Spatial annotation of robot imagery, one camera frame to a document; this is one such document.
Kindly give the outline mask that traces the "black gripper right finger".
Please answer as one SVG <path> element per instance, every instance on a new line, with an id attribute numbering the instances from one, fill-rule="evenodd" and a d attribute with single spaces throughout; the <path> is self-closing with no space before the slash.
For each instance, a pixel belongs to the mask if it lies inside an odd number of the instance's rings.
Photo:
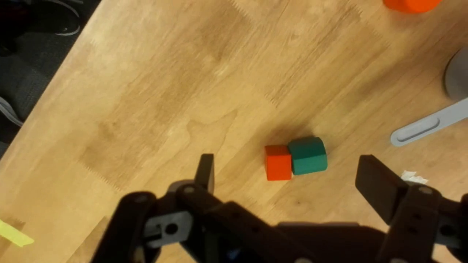
<path id="1" fill-rule="evenodd" d="M 389 226 L 379 263 L 433 263 L 436 244 L 468 263 L 468 194 L 451 200 L 430 186 L 404 181 L 373 155 L 360 156 L 356 187 Z"/>

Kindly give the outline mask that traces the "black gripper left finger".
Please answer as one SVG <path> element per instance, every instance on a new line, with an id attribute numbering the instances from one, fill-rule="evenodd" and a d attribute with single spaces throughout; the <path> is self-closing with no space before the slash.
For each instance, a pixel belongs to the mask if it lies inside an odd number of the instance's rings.
<path id="1" fill-rule="evenodd" d="M 265 223 L 214 196 L 215 158 L 203 153 L 193 180 L 163 197 L 135 191 L 120 199 L 91 263 L 155 263 L 180 244 L 199 263 L 266 263 L 258 234 Z"/>

